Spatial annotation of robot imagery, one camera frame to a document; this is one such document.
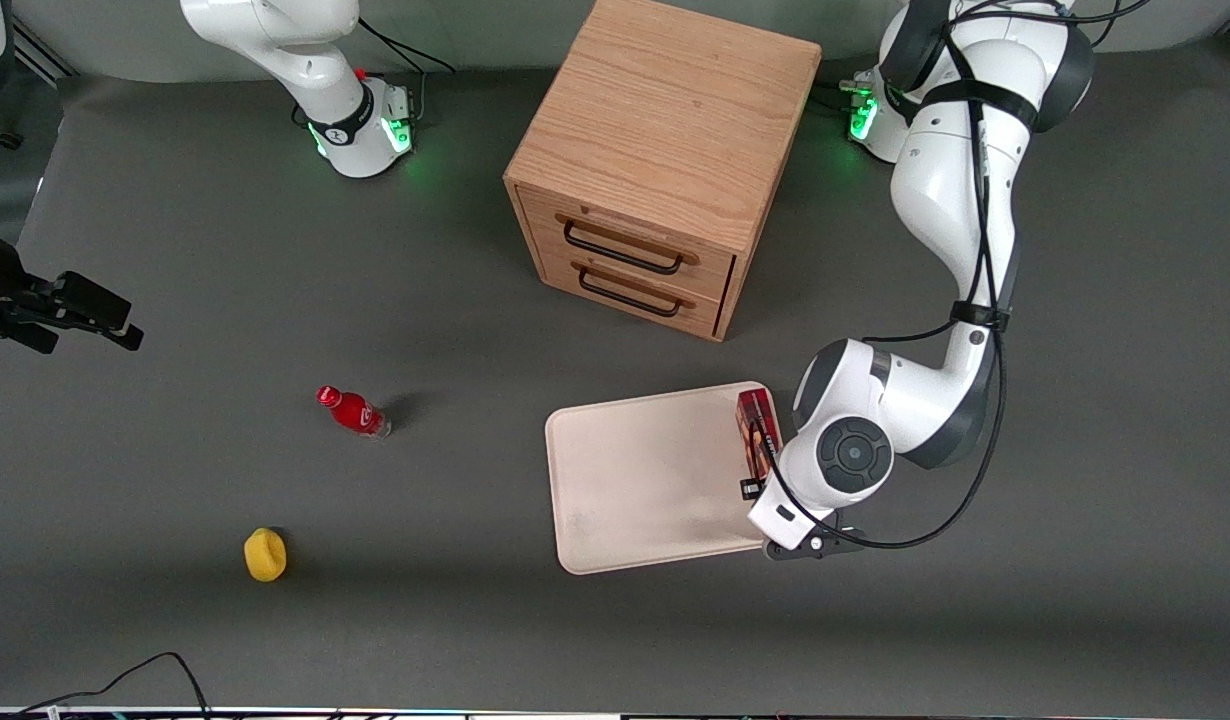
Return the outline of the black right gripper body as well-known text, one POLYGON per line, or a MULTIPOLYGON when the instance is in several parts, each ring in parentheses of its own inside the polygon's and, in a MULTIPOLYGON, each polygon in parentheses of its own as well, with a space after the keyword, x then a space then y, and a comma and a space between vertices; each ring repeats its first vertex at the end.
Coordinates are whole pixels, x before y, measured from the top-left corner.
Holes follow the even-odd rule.
POLYGON ((39 354, 52 354, 58 334, 42 327, 65 278, 48 281, 26 272, 17 250, 0 238, 0 340, 12 340, 39 354))

